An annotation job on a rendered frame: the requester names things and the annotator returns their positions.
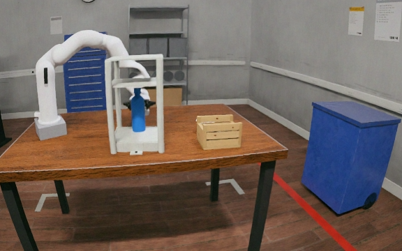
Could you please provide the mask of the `white shelving unit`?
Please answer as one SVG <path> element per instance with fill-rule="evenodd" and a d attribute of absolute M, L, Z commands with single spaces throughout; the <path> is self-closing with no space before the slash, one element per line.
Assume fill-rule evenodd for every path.
<path fill-rule="evenodd" d="M 163 129 L 163 56 L 151 54 L 143 58 L 156 59 L 156 77 L 120 79 L 119 61 L 144 60 L 145 55 L 114 56 L 105 60 L 105 90 L 107 103 L 107 122 L 110 138 L 111 154 L 131 152 L 130 155 L 142 155 L 143 151 L 158 151 L 164 153 Z M 118 59 L 121 57 L 120 59 Z M 129 57 L 134 59 L 128 59 Z M 115 60 L 118 59 L 118 60 Z M 114 79 L 112 80 L 111 61 L 114 61 Z M 146 126 L 144 132 L 133 132 L 132 127 L 122 127 L 121 121 L 121 87 L 156 86 L 157 126 Z M 114 131 L 114 114 L 112 103 L 112 88 L 115 88 L 117 128 Z M 138 142 L 132 142 L 138 141 Z"/>

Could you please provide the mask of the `small wooden crate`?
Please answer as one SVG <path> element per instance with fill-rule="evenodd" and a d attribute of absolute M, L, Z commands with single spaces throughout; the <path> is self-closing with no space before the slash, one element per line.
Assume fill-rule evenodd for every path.
<path fill-rule="evenodd" d="M 241 131 L 242 123 L 234 123 L 233 115 L 203 116 L 197 126 L 197 140 L 203 150 L 237 148 L 241 147 Z"/>

